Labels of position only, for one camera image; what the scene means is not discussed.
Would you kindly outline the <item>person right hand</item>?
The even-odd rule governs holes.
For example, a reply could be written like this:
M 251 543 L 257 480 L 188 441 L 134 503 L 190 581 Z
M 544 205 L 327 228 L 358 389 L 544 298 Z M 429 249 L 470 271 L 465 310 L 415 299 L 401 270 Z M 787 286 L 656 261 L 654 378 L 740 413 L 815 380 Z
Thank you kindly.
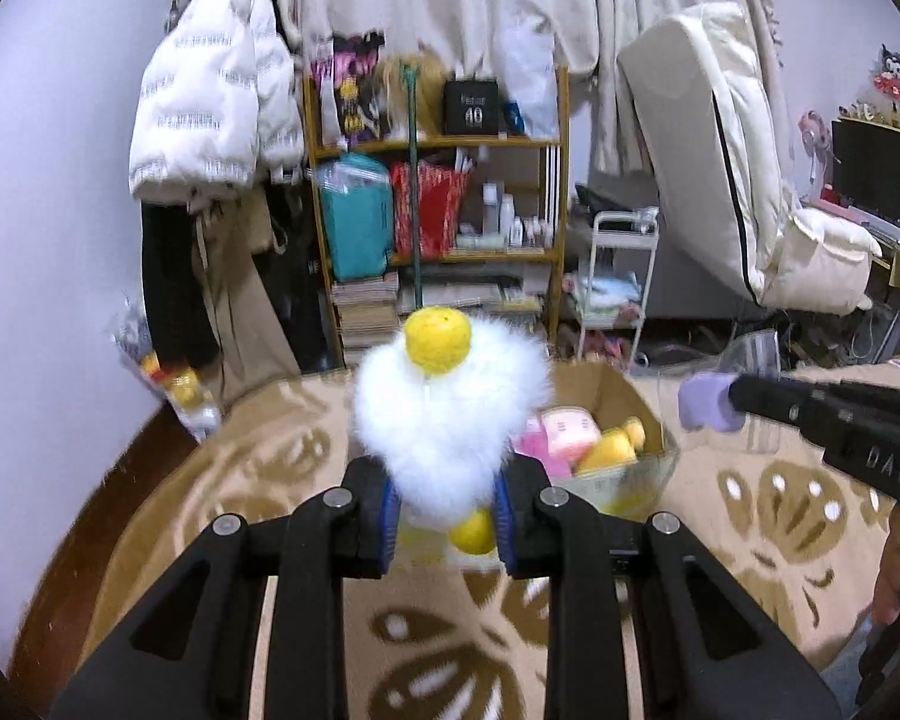
M 896 505 L 889 517 L 888 538 L 881 553 L 871 617 L 878 626 L 889 626 L 900 612 L 900 507 Z

